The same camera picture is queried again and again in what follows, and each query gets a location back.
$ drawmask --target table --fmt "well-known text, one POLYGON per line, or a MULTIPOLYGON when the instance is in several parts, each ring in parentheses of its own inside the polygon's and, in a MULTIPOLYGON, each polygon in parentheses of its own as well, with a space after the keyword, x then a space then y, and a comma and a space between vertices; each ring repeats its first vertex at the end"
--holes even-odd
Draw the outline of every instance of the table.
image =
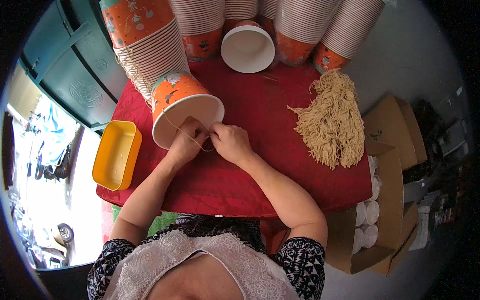
MULTIPOLYGON (((278 63, 263 72, 243 74, 231 70, 217 58, 190 63, 190 69, 195 78, 223 101, 224 123, 247 130, 252 149, 305 188, 324 212, 349 207, 372 196, 366 153, 356 166, 348 169, 338 166, 331 171, 309 156, 302 138, 293 130, 297 115, 286 106, 307 107, 316 96, 309 93, 309 86, 320 74, 311 64, 292 68, 278 63)), ((150 109, 130 81, 112 120, 134 122, 143 136, 130 187, 123 191, 97 187, 99 197, 122 206, 167 151, 153 141, 150 109)), ((204 148, 211 147, 207 140, 204 148)), ((255 181, 215 151, 201 151, 178 172, 167 189, 162 210, 223 216, 276 216, 255 181)))

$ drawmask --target woman's left hand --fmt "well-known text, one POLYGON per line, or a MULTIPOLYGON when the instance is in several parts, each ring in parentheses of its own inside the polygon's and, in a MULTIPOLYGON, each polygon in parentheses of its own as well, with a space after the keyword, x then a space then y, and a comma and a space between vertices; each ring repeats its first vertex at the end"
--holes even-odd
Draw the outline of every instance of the woman's left hand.
POLYGON ((207 128, 194 117, 185 119, 179 128, 185 133, 177 130, 172 146, 165 156, 165 159, 172 163, 177 169, 183 167, 197 156, 200 151, 198 144, 202 145, 208 137, 207 128))

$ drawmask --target green door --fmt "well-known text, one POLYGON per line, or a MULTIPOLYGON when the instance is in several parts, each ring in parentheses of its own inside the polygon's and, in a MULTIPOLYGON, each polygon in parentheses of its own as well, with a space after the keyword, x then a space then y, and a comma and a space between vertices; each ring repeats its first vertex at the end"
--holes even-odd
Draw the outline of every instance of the green door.
POLYGON ((102 132, 127 82, 115 61, 98 3, 56 0, 35 26, 20 63, 77 122, 102 132))

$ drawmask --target patterned blouse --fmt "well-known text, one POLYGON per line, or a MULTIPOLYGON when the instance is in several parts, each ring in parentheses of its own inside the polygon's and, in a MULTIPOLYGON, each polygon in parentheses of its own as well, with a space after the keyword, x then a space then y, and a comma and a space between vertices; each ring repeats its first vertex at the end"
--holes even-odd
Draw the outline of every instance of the patterned blouse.
MULTIPOLYGON (((246 246, 266 254, 260 234, 260 222, 205 215, 179 214, 174 224, 158 231, 140 244, 158 240, 163 233, 177 229, 190 238, 233 233, 246 246)), ((118 263, 134 249, 135 246, 131 242, 123 239, 105 243, 102 253, 88 274, 87 290, 90 300, 103 298, 118 263)), ((287 240, 276 254, 269 257, 283 268, 300 299, 320 299, 325 280, 325 251, 319 242, 309 238, 292 238, 287 240)))

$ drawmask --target string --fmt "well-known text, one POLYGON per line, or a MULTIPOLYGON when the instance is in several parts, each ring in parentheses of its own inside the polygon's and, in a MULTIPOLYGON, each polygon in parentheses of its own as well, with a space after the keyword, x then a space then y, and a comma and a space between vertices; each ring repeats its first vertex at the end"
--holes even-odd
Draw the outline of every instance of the string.
POLYGON ((350 78, 333 69, 310 85, 317 97, 307 108, 291 108, 298 115, 297 127, 310 155, 332 170, 341 164, 356 165, 363 155, 363 120, 357 92, 350 78))
POLYGON ((133 83, 133 86, 135 87, 135 89, 140 93, 142 94, 144 100, 145 100, 145 103, 147 104, 147 106, 151 109, 152 108, 152 98, 151 98, 151 93, 152 93, 152 88, 153 88, 153 85, 152 83, 150 82, 150 80, 148 80, 147 78, 145 78, 143 75, 142 75, 142 72, 140 71, 140 69, 138 68, 138 65, 137 65, 137 62, 133 59, 133 49, 129 48, 129 45, 127 43, 125 43, 125 48, 121 51, 120 54, 117 54, 115 52, 115 60, 117 61, 117 63, 122 66, 122 68, 126 71, 127 73, 127 77, 132 81, 133 83), (127 68, 127 66, 125 65, 125 62, 122 61, 120 59, 120 55, 124 54, 125 51, 127 51, 127 55, 132 63, 132 67, 131 68, 127 68), (129 72, 127 71, 127 69, 129 71, 133 71, 133 75, 130 76, 129 72), (144 83, 144 86, 146 87, 146 89, 149 91, 149 97, 145 97, 145 94, 142 93, 140 91, 140 88, 137 87, 138 85, 138 81, 137 79, 141 79, 142 82, 144 83))
POLYGON ((180 130, 181 132, 183 132, 186 136, 188 136, 189 139, 191 139, 192 141, 194 141, 199 147, 200 149, 204 150, 205 152, 211 152, 211 151, 214 151, 215 150, 215 147, 213 147, 213 149, 210 149, 210 150, 205 150, 202 145, 200 145, 194 138, 192 138, 191 136, 189 136, 185 131, 183 131, 182 129, 178 128, 177 126, 175 126, 167 117, 167 112, 162 109, 163 111, 163 114, 165 116, 165 118, 167 119, 167 121, 172 124, 173 127, 177 128, 178 130, 180 130))

